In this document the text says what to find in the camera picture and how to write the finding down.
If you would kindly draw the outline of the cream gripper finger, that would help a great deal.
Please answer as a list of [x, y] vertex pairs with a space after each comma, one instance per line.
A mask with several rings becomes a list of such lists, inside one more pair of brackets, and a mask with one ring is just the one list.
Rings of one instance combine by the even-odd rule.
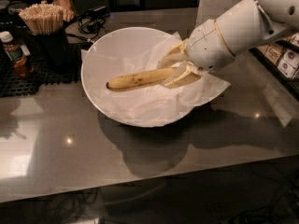
[[162, 85], [168, 89], [178, 88], [189, 85], [201, 78], [202, 69], [193, 63], [181, 63], [176, 67], [173, 75], [162, 82]]
[[188, 61], [189, 57], [186, 51], [187, 39], [177, 42], [171, 49], [159, 60], [157, 67], [164, 68], [172, 66], [175, 63]]

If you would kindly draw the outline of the white rounded gripper body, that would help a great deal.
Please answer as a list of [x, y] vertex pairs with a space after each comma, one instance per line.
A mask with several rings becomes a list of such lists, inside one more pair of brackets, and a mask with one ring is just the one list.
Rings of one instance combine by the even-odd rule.
[[187, 55], [194, 65], [208, 72], [222, 69], [235, 60], [215, 20], [207, 20], [192, 31]]

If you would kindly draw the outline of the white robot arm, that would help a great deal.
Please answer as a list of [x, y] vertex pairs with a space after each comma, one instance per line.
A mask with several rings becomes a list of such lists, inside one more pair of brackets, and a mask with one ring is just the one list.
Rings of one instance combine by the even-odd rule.
[[189, 38], [177, 43], [158, 62], [179, 64], [162, 82], [175, 88], [217, 71], [240, 53], [276, 42], [299, 28], [299, 0], [241, 0], [218, 18], [205, 21]]

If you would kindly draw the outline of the person's hand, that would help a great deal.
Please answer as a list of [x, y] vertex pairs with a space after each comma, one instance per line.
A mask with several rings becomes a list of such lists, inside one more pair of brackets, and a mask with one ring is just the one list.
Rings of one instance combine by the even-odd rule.
[[71, 9], [63, 9], [63, 19], [66, 22], [70, 22], [75, 18], [75, 12]]

